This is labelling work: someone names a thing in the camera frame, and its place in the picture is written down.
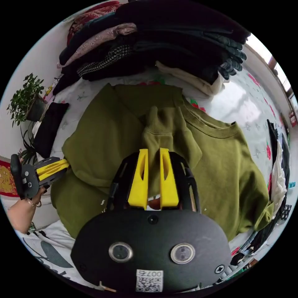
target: human arm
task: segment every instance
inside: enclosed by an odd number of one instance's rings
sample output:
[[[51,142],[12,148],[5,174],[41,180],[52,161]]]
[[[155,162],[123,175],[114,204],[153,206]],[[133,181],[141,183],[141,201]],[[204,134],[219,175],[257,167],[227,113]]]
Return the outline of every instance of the human arm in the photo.
[[[30,200],[34,206],[32,206],[28,199],[18,200],[13,206],[11,206],[7,212],[7,217],[15,230],[26,234],[34,216],[36,205],[40,202],[41,195],[45,192],[45,188],[41,187],[36,196]]]

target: pile of clothes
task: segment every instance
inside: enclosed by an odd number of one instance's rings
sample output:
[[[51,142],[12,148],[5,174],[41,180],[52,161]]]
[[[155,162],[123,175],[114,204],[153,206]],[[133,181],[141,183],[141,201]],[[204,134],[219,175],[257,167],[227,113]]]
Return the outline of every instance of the pile of clothes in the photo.
[[[99,17],[72,36],[59,56],[63,76],[54,95],[80,78],[133,75],[155,66],[213,95],[242,70],[250,32],[217,11],[191,0],[113,1],[113,10],[97,11]]]

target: sweatshirt sleeve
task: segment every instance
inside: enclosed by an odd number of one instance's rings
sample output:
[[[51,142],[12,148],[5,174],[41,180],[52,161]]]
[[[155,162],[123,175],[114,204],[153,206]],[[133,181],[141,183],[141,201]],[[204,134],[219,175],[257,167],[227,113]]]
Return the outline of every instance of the sweatshirt sleeve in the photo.
[[[259,231],[270,223],[273,215],[274,203],[269,200],[269,194],[262,173],[256,170],[253,174],[253,191],[247,192],[243,204],[238,233],[253,228]]]

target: pink patterned fabric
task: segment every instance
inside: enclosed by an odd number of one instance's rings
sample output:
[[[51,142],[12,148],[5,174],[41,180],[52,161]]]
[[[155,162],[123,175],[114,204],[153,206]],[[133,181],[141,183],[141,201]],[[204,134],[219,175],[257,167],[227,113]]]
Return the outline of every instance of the pink patterned fabric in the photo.
[[[106,41],[115,39],[119,34],[128,35],[132,32],[135,32],[136,30],[137,30],[137,26],[134,23],[124,23],[124,24],[120,24],[115,27],[111,27],[109,29],[103,30],[102,32],[100,32],[100,33],[90,37],[88,40],[86,40],[76,50],[76,52],[68,59],[68,61],[65,63],[65,65],[61,65],[60,63],[57,63],[57,68],[62,68],[62,67],[69,65],[74,60],[87,54],[88,52],[95,49],[102,43],[105,43]]]
[[[105,2],[102,4],[99,4],[95,7],[92,7],[85,13],[79,15],[78,17],[75,18],[73,21],[69,32],[67,36],[67,45],[69,45],[69,42],[71,38],[80,30],[83,28],[83,26],[94,19],[97,19],[101,16],[105,16],[108,13],[116,11],[118,7],[120,7],[122,4],[120,4],[118,1],[110,1],[110,2]]]

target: bracelet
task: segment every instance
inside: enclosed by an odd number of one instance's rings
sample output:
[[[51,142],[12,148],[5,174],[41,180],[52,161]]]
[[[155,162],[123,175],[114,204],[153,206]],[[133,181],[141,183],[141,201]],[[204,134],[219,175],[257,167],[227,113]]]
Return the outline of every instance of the bracelet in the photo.
[[[41,207],[41,201],[39,201],[39,203],[38,203],[37,205],[34,204],[34,203],[32,203],[30,199],[27,199],[27,202],[28,202],[32,207],[37,207],[37,208]]]

